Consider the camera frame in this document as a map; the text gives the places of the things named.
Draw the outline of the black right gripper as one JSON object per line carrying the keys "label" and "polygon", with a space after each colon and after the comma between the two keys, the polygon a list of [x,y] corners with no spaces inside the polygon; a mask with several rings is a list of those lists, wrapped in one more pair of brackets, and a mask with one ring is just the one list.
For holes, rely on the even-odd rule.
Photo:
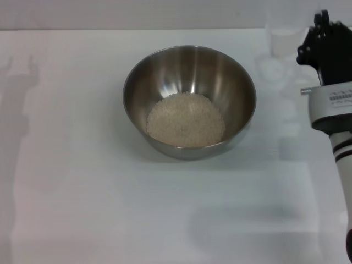
{"label": "black right gripper", "polygon": [[297,63],[314,68],[320,85],[352,82],[352,29],[329,22],[328,10],[315,13],[314,26],[297,52]]}

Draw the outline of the clear plastic measuring cup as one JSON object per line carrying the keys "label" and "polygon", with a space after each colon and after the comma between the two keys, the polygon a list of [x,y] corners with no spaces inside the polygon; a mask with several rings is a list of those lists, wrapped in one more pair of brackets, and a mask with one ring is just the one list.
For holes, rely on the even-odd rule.
{"label": "clear plastic measuring cup", "polygon": [[283,58],[296,52],[306,31],[306,17],[296,12],[269,10],[266,16],[266,36],[272,57]]}

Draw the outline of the stainless steel mixing bowl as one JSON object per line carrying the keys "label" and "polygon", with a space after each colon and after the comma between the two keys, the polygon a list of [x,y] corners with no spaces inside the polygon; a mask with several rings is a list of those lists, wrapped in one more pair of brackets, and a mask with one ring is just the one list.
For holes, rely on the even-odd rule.
{"label": "stainless steel mixing bowl", "polygon": [[[190,92],[207,97],[225,122],[215,145],[184,148],[160,142],[147,133],[147,117],[160,100]],[[131,123],[158,152],[178,160],[201,160],[226,152],[246,134],[256,109],[254,83],[235,59],[201,46],[175,46],[157,51],[133,67],[123,88],[124,109]]]}

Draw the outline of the white rice grains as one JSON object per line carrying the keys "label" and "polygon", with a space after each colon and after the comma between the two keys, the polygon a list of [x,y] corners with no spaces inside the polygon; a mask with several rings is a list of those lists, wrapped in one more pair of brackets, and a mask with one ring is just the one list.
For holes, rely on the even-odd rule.
{"label": "white rice grains", "polygon": [[222,141],[223,117],[205,96],[172,94],[151,109],[146,122],[150,137],[177,147],[206,147]]}

